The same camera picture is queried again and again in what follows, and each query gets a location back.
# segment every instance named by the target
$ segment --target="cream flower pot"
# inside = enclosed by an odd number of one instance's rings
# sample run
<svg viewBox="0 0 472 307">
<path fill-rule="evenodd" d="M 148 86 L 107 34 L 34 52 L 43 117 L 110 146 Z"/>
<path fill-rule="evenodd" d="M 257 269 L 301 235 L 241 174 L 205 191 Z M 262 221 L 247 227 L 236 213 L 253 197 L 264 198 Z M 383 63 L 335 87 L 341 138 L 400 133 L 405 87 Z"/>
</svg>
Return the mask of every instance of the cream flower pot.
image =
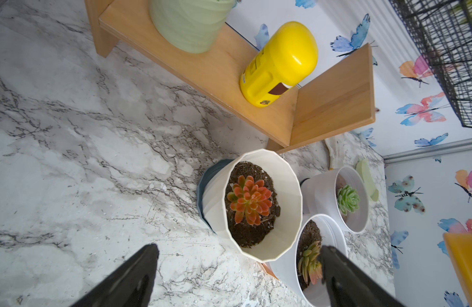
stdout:
<svg viewBox="0 0 472 307">
<path fill-rule="evenodd" d="M 248 161 L 264 169 L 273 180 L 281 207 L 274 229 L 262 242 L 251 248 L 242 248 L 228 229 L 226 216 L 226 187 L 234 166 Z M 299 181 L 291 166 L 273 151 L 259 149 L 245 153 L 221 169 L 206 185 L 202 196 L 202 213 L 212 230 L 238 249 L 243 255 L 259 261 L 274 261 L 291 248 L 302 221 L 302 195 Z"/>
<path fill-rule="evenodd" d="M 301 237 L 304 227 L 311 220 L 313 220 L 319 228 L 321 234 L 321 245 L 334 246 L 347 257 L 345 237 L 337 222 L 326 214 L 306 214 L 303 216 L 299 236 L 294 242 L 292 248 L 276 261 L 270 262 L 269 265 L 275 276 L 298 296 L 305 299 L 308 304 L 313 307 L 329 307 L 330 297 L 326 291 L 326 285 L 321 284 L 321 280 L 316 284 L 310 284 L 304 291 L 302 291 L 301 286 L 299 285 L 299 280 L 297 279 L 297 244 L 299 243 L 299 238 Z"/>
<path fill-rule="evenodd" d="M 360 198 L 359 209 L 354 213 L 349 212 L 346 220 L 340 214 L 335 193 L 338 175 L 357 190 Z M 346 166 L 311 177 L 302 183 L 301 192 L 305 214 L 327 214 L 337 222 L 343 231 L 361 233 L 366 228 L 369 217 L 369 198 L 364 183 L 355 169 Z"/>
</svg>

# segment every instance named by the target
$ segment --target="light green object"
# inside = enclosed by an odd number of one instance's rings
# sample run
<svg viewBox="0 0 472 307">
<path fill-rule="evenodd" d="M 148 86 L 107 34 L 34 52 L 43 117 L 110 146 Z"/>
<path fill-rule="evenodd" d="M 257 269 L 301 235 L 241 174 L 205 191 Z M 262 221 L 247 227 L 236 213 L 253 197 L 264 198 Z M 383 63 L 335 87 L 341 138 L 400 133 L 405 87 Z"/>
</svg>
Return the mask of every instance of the light green object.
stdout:
<svg viewBox="0 0 472 307">
<path fill-rule="evenodd" d="M 356 189 L 346 185 L 337 191 L 337 202 L 340 212 L 343 215 L 347 215 L 348 212 L 354 213 L 354 211 L 359 209 L 360 198 L 357 195 Z"/>
<path fill-rule="evenodd" d="M 203 53 L 215 42 L 236 0 L 149 0 L 151 19 L 173 46 Z"/>
<path fill-rule="evenodd" d="M 362 181 L 364 181 L 366 193 L 373 201 L 378 201 L 380 199 L 380 191 L 378 191 L 376 185 L 374 185 L 373 176 L 371 176 L 371 169 L 369 168 L 367 159 L 361 160 L 357 163 L 356 171 L 359 173 Z"/>
</svg>

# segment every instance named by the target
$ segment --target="orange succulent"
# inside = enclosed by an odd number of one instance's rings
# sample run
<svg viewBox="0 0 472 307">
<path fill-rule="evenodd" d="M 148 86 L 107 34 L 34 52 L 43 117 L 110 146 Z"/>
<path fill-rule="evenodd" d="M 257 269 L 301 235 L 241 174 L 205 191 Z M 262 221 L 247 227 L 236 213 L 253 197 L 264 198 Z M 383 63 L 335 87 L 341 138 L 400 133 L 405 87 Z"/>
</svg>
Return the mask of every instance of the orange succulent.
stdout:
<svg viewBox="0 0 472 307">
<path fill-rule="evenodd" d="M 233 191 L 228 193 L 231 202 L 231 210 L 236 211 L 234 221 L 239 224 L 243 217 L 250 225 L 260 225 L 260 214 L 269 215 L 272 202 L 269 200 L 272 192 L 264 187 L 265 182 L 258 180 L 254 182 L 252 176 L 239 176 L 238 183 L 233 184 Z"/>
</svg>

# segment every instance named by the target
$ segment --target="pink butterfly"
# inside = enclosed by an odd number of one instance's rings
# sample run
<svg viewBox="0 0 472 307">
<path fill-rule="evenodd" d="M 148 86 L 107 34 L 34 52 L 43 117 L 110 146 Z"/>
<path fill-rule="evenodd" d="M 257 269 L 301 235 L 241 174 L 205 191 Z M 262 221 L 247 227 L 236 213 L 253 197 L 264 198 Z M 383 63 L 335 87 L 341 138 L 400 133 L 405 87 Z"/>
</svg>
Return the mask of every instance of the pink butterfly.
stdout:
<svg viewBox="0 0 472 307">
<path fill-rule="evenodd" d="M 429 68 L 429 65 L 423 56 L 419 56 L 415 61 L 415 64 L 413 64 L 412 61 L 406 61 L 400 65 L 400 73 L 405 76 L 402 77 L 402 79 L 412 79 L 418 81 L 419 87 L 422 85 L 422 83 L 428 84 L 427 82 L 424 82 L 422 78 L 433 75 L 432 70 Z"/>
<path fill-rule="evenodd" d="M 446 117 L 444 117 L 444 115 L 438 112 L 434 112 L 434 110 L 436 109 L 449 106 L 445 105 L 442 107 L 435 107 L 440 101 L 442 101 L 444 96 L 444 93 L 441 92 L 435 96 L 429 96 L 427 98 L 422 99 L 422 101 L 420 101 L 422 105 L 407 104 L 404 107 L 400 107 L 396 110 L 396 114 L 411 115 L 407 119 L 403 120 L 400 124 L 405 126 L 414 126 L 421 120 L 425 120 L 428 123 L 432 123 L 435 121 L 446 121 Z"/>
<path fill-rule="evenodd" d="M 446 230 L 449 233 L 469 233 L 472 232 L 472 218 L 466 221 L 466 228 L 455 218 L 448 218 L 442 219 L 439 223 L 437 223 L 439 227 Z M 448 255 L 448 251 L 446 249 L 446 243 L 441 241 L 437 244 L 437 246 L 441 249 L 441 251 Z"/>
<path fill-rule="evenodd" d="M 470 202 L 470 198 L 472 199 L 472 171 L 470 174 L 464 169 L 460 169 L 456 172 L 455 175 L 456 181 L 455 185 L 458 185 L 465 190 L 468 194 L 468 202 Z"/>
</svg>

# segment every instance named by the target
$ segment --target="green succulent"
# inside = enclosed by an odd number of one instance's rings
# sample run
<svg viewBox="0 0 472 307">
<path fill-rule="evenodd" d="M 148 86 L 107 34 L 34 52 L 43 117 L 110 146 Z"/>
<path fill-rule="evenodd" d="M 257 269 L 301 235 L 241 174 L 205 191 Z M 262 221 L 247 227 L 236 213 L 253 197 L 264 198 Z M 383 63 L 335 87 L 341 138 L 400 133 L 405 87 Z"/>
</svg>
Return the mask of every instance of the green succulent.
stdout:
<svg viewBox="0 0 472 307">
<path fill-rule="evenodd" d="M 316 284 L 318 279 L 323 277 L 321 271 L 321 263 L 318 262 L 318 255 L 321 251 L 321 242 L 316 241 L 312 243 L 303 253 L 297 264 L 297 270 L 301 273 L 306 284 L 311 281 Z"/>
<path fill-rule="evenodd" d="M 343 215 L 347 215 L 348 212 L 354 213 L 354 211 L 359 209 L 360 198 L 357 195 L 356 189 L 346 185 L 337 191 L 337 202 L 340 212 Z"/>
</svg>

